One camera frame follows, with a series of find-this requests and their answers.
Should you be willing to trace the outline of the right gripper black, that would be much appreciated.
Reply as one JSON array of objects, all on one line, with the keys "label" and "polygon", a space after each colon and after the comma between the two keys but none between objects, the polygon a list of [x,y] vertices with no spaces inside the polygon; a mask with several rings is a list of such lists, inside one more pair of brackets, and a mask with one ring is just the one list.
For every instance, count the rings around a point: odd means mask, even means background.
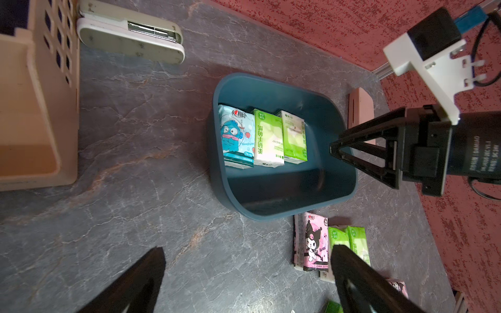
[{"label": "right gripper black", "polygon": [[[399,189],[400,172],[344,152],[349,147],[368,154],[387,154],[391,143],[398,142],[397,147],[403,150],[399,161],[403,181],[419,183],[422,194],[439,197],[444,193],[453,130],[438,104],[399,108],[344,131],[330,144],[330,153],[384,185]],[[377,138],[385,139],[387,146],[369,143]]]}]

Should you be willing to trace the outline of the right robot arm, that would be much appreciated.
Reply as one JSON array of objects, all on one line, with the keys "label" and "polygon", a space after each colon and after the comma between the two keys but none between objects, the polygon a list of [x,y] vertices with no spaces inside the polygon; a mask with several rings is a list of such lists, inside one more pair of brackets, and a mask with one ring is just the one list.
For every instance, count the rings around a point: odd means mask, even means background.
[{"label": "right robot arm", "polygon": [[442,196],[446,177],[500,184],[500,112],[462,113],[457,125],[439,106],[399,108],[344,131],[330,154],[398,189],[402,181]]}]

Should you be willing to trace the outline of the green tissue pack top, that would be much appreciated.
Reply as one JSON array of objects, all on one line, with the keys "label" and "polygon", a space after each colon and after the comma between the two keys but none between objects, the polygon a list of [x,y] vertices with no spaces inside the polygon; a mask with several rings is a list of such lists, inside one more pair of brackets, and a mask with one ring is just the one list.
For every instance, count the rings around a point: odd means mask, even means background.
[{"label": "green tissue pack top", "polygon": [[284,165],[283,122],[279,116],[253,110],[255,120],[254,165],[276,168]]}]

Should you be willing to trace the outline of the teal storage box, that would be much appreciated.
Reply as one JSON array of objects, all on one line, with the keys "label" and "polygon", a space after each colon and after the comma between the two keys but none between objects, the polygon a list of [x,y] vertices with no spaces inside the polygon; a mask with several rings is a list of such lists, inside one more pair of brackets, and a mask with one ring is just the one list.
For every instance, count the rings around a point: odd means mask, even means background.
[{"label": "teal storage box", "polygon": [[356,192],[355,169],[330,154],[345,124],[324,95],[231,74],[215,89],[207,126],[213,191],[247,218],[297,215]]}]

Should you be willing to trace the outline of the blue tissue pack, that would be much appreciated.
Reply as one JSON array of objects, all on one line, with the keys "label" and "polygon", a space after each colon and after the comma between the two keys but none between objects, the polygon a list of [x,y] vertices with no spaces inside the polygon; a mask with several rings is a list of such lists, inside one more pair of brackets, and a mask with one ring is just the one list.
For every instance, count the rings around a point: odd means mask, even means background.
[{"label": "blue tissue pack", "polygon": [[224,164],[248,169],[254,167],[255,118],[253,114],[224,104],[218,105]]}]

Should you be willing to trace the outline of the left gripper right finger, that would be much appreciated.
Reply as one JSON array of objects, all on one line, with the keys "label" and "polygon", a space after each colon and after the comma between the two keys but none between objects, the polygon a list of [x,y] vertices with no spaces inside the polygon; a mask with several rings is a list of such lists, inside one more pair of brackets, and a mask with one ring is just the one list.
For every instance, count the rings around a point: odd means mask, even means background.
[{"label": "left gripper right finger", "polygon": [[347,246],[340,246],[335,280],[344,312],[422,312]]}]

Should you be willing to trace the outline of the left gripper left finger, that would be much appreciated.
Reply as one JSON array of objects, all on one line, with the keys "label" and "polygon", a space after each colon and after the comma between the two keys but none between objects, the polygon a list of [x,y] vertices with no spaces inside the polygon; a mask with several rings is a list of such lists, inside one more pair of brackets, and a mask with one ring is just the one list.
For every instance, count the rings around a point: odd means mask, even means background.
[{"label": "left gripper left finger", "polygon": [[149,250],[80,312],[153,312],[162,285],[164,250]]}]

